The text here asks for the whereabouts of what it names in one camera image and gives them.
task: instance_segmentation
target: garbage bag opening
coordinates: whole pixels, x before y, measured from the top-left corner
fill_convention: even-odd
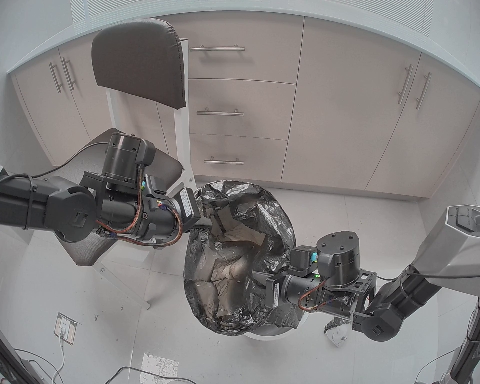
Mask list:
[[[195,317],[208,329],[237,336],[266,324],[297,328],[303,311],[290,303],[265,307],[265,288],[252,271],[286,270],[293,227],[278,201],[259,185],[216,181],[195,192],[212,228],[190,232],[184,288]]]

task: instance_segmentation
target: drawer handle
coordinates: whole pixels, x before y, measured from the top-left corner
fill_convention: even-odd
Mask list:
[[[50,72],[52,72],[52,77],[53,81],[55,82],[55,86],[57,88],[57,92],[61,93],[60,87],[63,86],[63,84],[59,84],[59,81],[57,79],[57,75],[55,74],[55,71],[53,70],[57,65],[53,65],[52,62],[48,63],[48,66],[50,67]]]
[[[190,48],[190,52],[205,52],[205,51],[244,51],[245,47],[239,47],[235,44],[233,47],[205,47],[203,44],[199,47]]]
[[[77,82],[76,80],[72,81],[72,77],[70,76],[70,72],[68,71],[67,64],[70,62],[70,60],[65,60],[64,57],[61,58],[61,66],[63,67],[63,72],[65,72],[65,77],[67,78],[67,83],[68,87],[70,88],[70,91],[74,91],[74,84]]]
[[[235,161],[230,161],[230,160],[214,160],[213,156],[210,158],[210,160],[204,160],[205,164],[233,164],[233,165],[243,165],[243,161],[239,161],[239,158],[237,157]]]
[[[197,115],[245,116],[243,112],[239,112],[239,110],[236,108],[234,112],[209,111],[208,108],[205,108],[204,111],[197,111]]]
[[[405,79],[405,82],[403,83],[403,88],[402,88],[402,92],[397,92],[398,95],[400,96],[398,98],[398,103],[399,104],[402,104],[402,101],[403,101],[403,97],[405,96],[405,92],[407,91],[407,87],[408,87],[408,83],[410,81],[410,76],[412,75],[412,71],[413,71],[413,65],[410,64],[410,66],[407,68],[405,67],[405,69],[408,71],[408,74],[407,74],[407,77]]]
[[[428,84],[430,83],[430,79],[432,78],[432,73],[428,72],[428,76],[423,75],[423,77],[426,79],[425,85],[423,86],[423,90],[421,92],[420,98],[418,97],[415,98],[415,100],[417,101],[417,110],[420,110],[423,98],[425,97],[425,93],[427,92]]]

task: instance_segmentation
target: tile floor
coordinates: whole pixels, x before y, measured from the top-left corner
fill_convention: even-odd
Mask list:
[[[314,245],[332,231],[356,231],[362,267],[385,277],[396,276],[415,257],[425,237],[416,203],[270,191],[289,215],[297,244]],[[36,231],[21,259],[7,337],[15,347],[58,365],[56,314],[77,320],[75,343],[65,346],[66,384],[102,383],[122,365],[141,367],[145,353],[178,361],[178,375],[198,384],[286,384],[299,377],[336,384],[406,384],[437,356],[436,300],[414,313],[398,336],[385,343],[351,331],[347,343],[336,348],[323,334],[331,317],[322,313],[310,315],[301,328],[280,340],[217,335],[195,319],[183,292],[187,240],[185,236],[153,256],[129,258],[128,250],[118,249],[105,258],[107,268],[150,302],[146,311],[93,268],[75,266],[52,234]],[[431,380],[434,372],[431,364],[420,379]],[[137,384],[139,375],[123,372],[115,383]]]

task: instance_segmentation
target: white countertop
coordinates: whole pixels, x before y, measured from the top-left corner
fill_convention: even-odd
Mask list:
[[[389,18],[381,16],[379,14],[366,11],[361,8],[357,8],[351,5],[346,5],[341,3],[342,0],[141,0],[140,5],[142,13],[136,12],[133,16],[135,17],[153,17],[153,16],[162,16],[167,14],[175,13],[185,13],[185,12],[199,12],[199,11],[263,11],[263,12],[278,12],[278,13],[291,13],[301,16],[316,17],[319,19],[331,20],[343,24],[352,25],[358,28],[366,29],[378,33],[380,35],[389,37],[393,40],[400,41],[404,44],[407,44],[413,48],[416,48],[426,54],[440,60],[444,64],[455,69],[476,85],[480,86],[480,70],[474,68],[474,72],[469,69],[463,62],[467,61],[466,57],[458,58],[452,55],[449,51],[443,48],[438,42],[435,42],[432,39],[432,32],[430,37],[424,35],[421,32],[409,28],[401,23],[395,22]],[[451,13],[449,9],[442,9],[444,13]],[[434,8],[434,15],[436,18],[439,17],[439,10]],[[113,20],[117,22],[119,19],[127,19],[128,14],[125,14],[124,17],[118,17]],[[441,15],[445,25],[448,22],[447,16]],[[471,23],[475,23],[477,20],[468,19],[468,26]],[[458,20],[457,23],[461,23],[465,26],[466,20]],[[65,28],[63,31],[57,33],[44,43],[40,44],[38,47],[33,49],[31,52],[27,53],[23,58],[19,59],[13,67],[11,67],[8,72],[13,71],[20,65],[29,61],[35,56],[40,55],[43,52],[48,51],[49,49],[56,47],[60,44],[73,40],[77,37],[89,34],[96,30],[99,30],[108,25],[107,23],[103,25],[96,25],[94,27],[87,26],[86,30],[83,30],[81,33],[75,33],[75,27],[73,25]],[[443,46],[450,45],[454,47],[455,45],[452,42],[445,42],[446,38],[450,40],[456,39],[456,41],[465,40],[467,48],[472,45],[476,47],[480,41],[480,36],[470,36],[471,30],[467,29],[468,32],[465,32],[463,36],[445,36],[449,34],[444,34],[442,37]]]

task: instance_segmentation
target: outlet cover plate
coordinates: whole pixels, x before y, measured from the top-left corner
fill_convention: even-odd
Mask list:
[[[55,322],[55,336],[59,337],[61,335],[62,328],[66,329],[66,333],[63,335],[62,339],[72,345],[75,331],[77,329],[77,322],[59,312],[57,315],[57,321]]]

